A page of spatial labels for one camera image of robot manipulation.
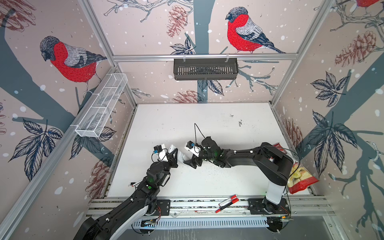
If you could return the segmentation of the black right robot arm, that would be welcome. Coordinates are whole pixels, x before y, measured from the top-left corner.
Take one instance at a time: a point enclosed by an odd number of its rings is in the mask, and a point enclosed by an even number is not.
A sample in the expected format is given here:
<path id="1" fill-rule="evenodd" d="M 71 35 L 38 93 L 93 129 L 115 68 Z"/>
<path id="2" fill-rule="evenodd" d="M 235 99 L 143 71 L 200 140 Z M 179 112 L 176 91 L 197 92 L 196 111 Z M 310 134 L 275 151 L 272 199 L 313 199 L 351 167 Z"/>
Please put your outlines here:
<path id="1" fill-rule="evenodd" d="M 190 160 L 185 161 L 186 165 L 193 168 L 200 167 L 203 161 L 220 168 L 258 167 L 269 180 L 263 200 L 265 207 L 276 208 L 281 203 L 284 189 L 294 166 L 294 160 L 289 155 L 266 142 L 253 149 L 230 150 L 220 148 L 211 137 L 206 137 L 200 145 L 191 141 L 187 142 L 185 150 L 193 154 Z"/>

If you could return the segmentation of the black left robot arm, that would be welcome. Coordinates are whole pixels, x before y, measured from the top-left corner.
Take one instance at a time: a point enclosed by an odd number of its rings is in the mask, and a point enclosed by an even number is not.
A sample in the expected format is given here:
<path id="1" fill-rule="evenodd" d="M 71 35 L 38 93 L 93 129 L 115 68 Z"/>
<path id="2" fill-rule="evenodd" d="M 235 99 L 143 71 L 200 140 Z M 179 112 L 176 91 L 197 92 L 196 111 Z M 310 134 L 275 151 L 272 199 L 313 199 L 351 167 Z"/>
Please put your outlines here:
<path id="1" fill-rule="evenodd" d="M 134 193 L 123 203 L 98 219 L 88 218 L 76 233 L 75 240 L 116 240 L 137 219 L 157 210 L 157 195 L 170 179 L 171 169 L 178 167 L 175 148 L 154 162 Z"/>

